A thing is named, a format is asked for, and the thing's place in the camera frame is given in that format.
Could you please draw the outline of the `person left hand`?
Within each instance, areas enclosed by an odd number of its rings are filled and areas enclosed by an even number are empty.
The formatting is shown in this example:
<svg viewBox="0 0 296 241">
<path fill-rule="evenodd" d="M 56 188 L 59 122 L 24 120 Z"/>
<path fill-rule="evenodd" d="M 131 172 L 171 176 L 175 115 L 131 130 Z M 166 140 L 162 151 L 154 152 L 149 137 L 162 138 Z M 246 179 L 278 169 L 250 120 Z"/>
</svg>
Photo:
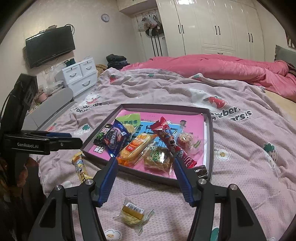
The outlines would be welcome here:
<svg viewBox="0 0 296 241">
<path fill-rule="evenodd" d="M 11 177 L 7 172 L 8 164 L 1 159 L 1 197 L 6 203 L 12 203 L 13 197 L 21 197 L 23 187 L 28 177 L 28 167 L 38 167 L 38 163 L 32 157 L 28 157 L 26 163 L 18 174 L 12 171 Z"/>
</svg>

